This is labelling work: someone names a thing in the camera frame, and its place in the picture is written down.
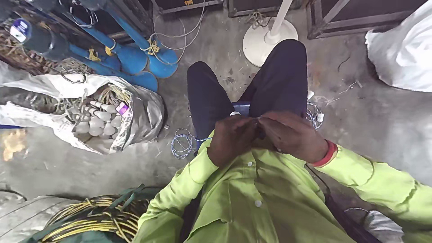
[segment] sticker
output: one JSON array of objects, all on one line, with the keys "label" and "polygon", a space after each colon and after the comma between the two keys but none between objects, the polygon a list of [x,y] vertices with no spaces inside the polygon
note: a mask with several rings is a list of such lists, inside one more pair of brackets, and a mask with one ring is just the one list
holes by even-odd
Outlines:
[{"label": "sticker", "polygon": [[10,35],[15,37],[20,43],[23,43],[29,35],[29,23],[23,19],[17,19],[10,27]]},{"label": "sticker", "polygon": [[125,116],[126,113],[129,111],[129,106],[122,102],[117,106],[116,110],[121,116]]}]

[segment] white plug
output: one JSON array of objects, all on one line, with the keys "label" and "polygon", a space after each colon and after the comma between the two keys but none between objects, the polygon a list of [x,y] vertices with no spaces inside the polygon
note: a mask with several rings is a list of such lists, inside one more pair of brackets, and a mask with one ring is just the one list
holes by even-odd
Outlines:
[{"label": "white plug", "polygon": [[317,121],[318,122],[323,122],[324,121],[324,113],[318,113],[317,114]]},{"label": "white plug", "polygon": [[308,91],[308,100],[310,100],[314,94],[315,93],[313,91]]}]

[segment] person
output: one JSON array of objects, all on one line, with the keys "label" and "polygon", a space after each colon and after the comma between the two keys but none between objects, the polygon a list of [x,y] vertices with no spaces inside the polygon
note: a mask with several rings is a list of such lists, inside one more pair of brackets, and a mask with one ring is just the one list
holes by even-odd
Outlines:
[{"label": "person", "polygon": [[[188,243],[378,242],[341,225],[346,219],[305,164],[385,207],[403,227],[404,242],[432,242],[432,188],[325,140],[305,121],[302,43],[284,40],[272,50],[239,100],[250,102],[249,117],[230,116],[234,108],[204,62],[189,68],[187,89],[197,138],[212,139],[150,202],[134,242],[184,240],[183,212],[194,198],[199,205]],[[270,146],[254,145],[262,134]]]}]

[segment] white sack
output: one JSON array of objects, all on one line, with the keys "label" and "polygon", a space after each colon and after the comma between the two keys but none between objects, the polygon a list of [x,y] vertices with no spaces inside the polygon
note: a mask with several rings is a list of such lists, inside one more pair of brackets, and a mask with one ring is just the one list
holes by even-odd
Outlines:
[{"label": "white sack", "polygon": [[[54,134],[72,146],[106,155],[122,151],[129,144],[154,140],[164,116],[162,98],[155,92],[140,86],[133,86],[122,78],[114,76],[88,75],[84,83],[71,83],[61,75],[37,75],[15,70],[0,61],[0,86],[16,87],[36,93],[43,93],[56,99],[89,96],[96,90],[111,83],[131,93],[129,109],[123,115],[123,123],[115,140],[93,137],[86,143],[76,138],[72,132],[75,126],[66,119],[66,114],[46,114],[8,102],[0,105],[0,124],[32,127],[37,125],[53,129]],[[72,81],[82,80],[81,74],[67,74]]]},{"label": "white sack", "polygon": [[0,205],[0,243],[16,243],[44,229],[60,209],[79,201],[52,196],[40,196],[18,203]]},{"label": "white sack", "polygon": [[369,31],[366,44],[382,81],[402,89],[432,92],[432,1],[394,29]]}]

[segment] leg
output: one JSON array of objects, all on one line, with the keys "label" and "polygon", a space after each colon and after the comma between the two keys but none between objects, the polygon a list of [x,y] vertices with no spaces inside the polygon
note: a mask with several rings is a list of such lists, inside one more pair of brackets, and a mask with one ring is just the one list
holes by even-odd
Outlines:
[{"label": "leg", "polygon": [[204,62],[196,62],[187,70],[187,94],[192,122],[199,139],[208,137],[216,122],[234,111],[216,75]]},{"label": "leg", "polygon": [[289,110],[305,116],[308,74],[305,46],[296,40],[281,41],[271,51],[239,101],[250,101],[249,115]]}]

